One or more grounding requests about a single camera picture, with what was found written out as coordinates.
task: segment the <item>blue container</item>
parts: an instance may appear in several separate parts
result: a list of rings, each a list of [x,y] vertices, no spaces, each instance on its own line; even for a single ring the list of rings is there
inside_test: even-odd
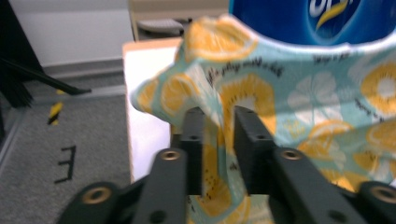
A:
[[[300,45],[365,43],[396,26],[396,0],[230,0],[230,13],[262,35]]]

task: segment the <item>gray carpet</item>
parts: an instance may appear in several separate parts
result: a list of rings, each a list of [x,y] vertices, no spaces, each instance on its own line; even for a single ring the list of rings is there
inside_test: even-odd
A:
[[[55,223],[81,188],[97,181],[130,183],[124,96],[66,102],[59,125],[47,125],[50,105],[29,109],[0,176],[0,223]],[[71,180],[68,166],[76,147]]]

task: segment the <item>blue label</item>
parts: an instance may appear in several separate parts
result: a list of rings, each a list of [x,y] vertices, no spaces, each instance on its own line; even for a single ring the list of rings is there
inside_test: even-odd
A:
[[[310,0],[308,12],[310,23],[322,38],[338,35],[355,14],[360,0]]]

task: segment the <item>white table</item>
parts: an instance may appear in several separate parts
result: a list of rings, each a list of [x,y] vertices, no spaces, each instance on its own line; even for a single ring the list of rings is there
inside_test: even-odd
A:
[[[155,154],[170,145],[170,127],[156,117],[134,109],[131,93],[145,80],[173,63],[180,38],[131,42],[123,46],[124,77],[131,179],[149,173]]]

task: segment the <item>white wall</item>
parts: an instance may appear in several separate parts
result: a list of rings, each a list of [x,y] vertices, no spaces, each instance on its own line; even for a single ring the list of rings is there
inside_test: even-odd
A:
[[[122,57],[127,0],[9,0],[42,66]]]

